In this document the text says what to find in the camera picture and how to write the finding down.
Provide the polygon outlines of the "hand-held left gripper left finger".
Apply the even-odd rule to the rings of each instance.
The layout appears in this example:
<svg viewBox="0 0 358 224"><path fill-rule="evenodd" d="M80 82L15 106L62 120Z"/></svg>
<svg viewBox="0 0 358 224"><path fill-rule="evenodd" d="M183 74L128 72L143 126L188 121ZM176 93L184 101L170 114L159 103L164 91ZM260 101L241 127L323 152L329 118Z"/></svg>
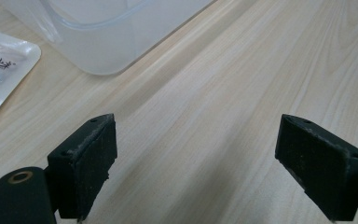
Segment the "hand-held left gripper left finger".
<svg viewBox="0 0 358 224"><path fill-rule="evenodd" d="M48 154L45 174L52 208L60 217L87 218L116 158L112 114L86 121Z"/></svg>

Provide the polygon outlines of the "clear plastic container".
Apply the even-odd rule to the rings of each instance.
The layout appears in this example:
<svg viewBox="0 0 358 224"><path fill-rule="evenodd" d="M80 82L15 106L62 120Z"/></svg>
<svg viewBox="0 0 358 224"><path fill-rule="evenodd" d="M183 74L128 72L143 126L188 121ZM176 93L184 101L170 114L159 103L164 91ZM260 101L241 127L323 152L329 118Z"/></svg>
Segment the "clear plastic container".
<svg viewBox="0 0 358 224"><path fill-rule="evenodd" d="M213 0L0 0L79 69L118 74Z"/></svg>

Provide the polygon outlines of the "white and red snack packet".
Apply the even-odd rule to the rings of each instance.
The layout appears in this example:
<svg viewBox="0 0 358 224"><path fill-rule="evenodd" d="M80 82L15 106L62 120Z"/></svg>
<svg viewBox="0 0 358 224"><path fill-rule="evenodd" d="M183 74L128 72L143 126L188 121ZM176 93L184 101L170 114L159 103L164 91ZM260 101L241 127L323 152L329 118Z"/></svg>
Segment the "white and red snack packet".
<svg viewBox="0 0 358 224"><path fill-rule="evenodd" d="M34 43L0 33L0 106L39 61Z"/></svg>

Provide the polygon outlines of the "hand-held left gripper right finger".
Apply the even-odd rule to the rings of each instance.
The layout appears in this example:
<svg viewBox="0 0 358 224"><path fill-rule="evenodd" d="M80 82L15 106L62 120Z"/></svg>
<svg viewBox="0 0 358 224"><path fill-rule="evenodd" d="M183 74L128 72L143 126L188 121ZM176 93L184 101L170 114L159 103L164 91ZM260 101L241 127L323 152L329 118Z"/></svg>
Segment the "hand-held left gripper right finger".
<svg viewBox="0 0 358 224"><path fill-rule="evenodd" d="M358 211L358 148L307 119L282 115L275 158L331 221Z"/></svg>

